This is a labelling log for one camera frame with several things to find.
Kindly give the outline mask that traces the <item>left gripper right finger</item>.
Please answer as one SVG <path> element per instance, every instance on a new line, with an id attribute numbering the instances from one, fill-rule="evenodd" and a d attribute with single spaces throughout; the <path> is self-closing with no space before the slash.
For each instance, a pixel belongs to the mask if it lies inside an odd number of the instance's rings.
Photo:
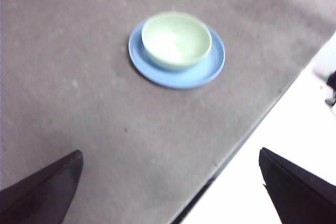
<path id="1" fill-rule="evenodd" d="M 259 167 L 282 223 L 335 223 L 335 185 L 264 147 Z"/>

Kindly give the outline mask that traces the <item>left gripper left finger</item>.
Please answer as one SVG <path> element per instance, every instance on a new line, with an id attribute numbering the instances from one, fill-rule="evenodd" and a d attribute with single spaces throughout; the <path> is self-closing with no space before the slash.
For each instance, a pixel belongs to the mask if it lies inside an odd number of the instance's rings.
<path id="1" fill-rule="evenodd" d="M 62 223 L 83 168 L 76 150 L 1 190 L 1 223 Z"/>

